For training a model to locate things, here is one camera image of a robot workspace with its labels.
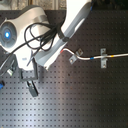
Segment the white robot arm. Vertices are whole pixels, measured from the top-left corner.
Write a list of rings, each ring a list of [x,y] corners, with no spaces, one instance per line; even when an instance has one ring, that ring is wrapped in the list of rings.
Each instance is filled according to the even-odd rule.
[[[66,17],[52,25],[42,7],[30,5],[13,19],[0,24],[0,46],[8,53],[0,65],[0,76],[13,74],[19,67],[19,77],[26,82],[33,97],[38,91],[33,83],[38,78],[37,66],[48,69],[61,50],[87,18],[92,0],[66,0]]]

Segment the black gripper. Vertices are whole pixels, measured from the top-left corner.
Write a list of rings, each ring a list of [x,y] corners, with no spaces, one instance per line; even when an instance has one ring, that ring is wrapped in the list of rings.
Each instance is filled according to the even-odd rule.
[[[30,71],[20,69],[19,70],[19,78],[21,81],[28,81],[27,86],[28,86],[30,94],[33,97],[37,97],[38,91],[36,89],[35,84],[32,82],[32,80],[38,79],[37,68],[34,68],[33,70],[30,70]]]

